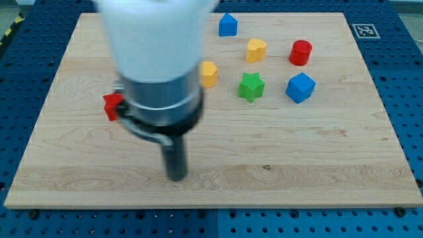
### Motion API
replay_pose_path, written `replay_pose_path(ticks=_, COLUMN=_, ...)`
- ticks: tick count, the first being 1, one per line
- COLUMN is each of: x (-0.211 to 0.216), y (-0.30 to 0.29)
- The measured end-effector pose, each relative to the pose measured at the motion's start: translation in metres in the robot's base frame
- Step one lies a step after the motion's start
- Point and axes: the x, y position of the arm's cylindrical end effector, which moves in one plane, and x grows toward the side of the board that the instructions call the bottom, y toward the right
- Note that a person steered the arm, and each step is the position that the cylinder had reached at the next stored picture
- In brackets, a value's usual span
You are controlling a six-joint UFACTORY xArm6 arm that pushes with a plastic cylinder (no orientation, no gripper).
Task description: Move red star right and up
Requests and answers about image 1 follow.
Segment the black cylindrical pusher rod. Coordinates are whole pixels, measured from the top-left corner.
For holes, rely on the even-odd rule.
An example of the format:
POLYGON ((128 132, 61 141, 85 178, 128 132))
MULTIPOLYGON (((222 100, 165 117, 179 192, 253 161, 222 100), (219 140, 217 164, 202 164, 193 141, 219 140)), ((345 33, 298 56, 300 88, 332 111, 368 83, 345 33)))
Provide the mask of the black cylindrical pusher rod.
POLYGON ((180 181, 187 174, 186 150, 182 136, 165 136, 161 142, 168 179, 180 181))

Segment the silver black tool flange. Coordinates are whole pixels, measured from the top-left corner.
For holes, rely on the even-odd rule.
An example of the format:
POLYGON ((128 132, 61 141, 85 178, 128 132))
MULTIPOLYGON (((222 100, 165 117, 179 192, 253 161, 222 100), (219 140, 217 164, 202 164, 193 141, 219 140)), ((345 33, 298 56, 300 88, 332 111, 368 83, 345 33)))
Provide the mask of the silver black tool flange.
POLYGON ((204 92, 197 67, 163 82, 140 82, 121 77, 123 101, 116 112, 133 134, 181 136, 203 113, 204 92))

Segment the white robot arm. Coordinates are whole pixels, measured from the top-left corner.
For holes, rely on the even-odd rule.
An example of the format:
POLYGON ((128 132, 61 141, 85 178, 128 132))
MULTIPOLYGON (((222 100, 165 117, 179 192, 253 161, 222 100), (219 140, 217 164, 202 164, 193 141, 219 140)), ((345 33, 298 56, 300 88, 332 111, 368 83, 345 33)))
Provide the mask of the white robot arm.
POLYGON ((120 123, 161 146, 170 180, 187 174, 184 135, 202 115, 202 33, 215 0, 101 0, 119 79, 120 123))

